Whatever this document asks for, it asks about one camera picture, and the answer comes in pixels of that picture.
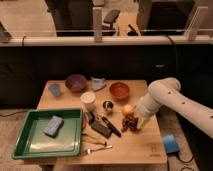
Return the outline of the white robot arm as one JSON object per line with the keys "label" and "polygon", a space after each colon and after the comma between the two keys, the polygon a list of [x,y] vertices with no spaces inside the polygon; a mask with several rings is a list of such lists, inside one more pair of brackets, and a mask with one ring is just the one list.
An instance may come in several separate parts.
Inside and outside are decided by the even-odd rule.
{"label": "white robot arm", "polygon": [[161,106],[166,106],[213,139],[213,109],[185,97],[180,90],[181,84],[176,78],[155,80],[136,103],[136,112],[148,120]]}

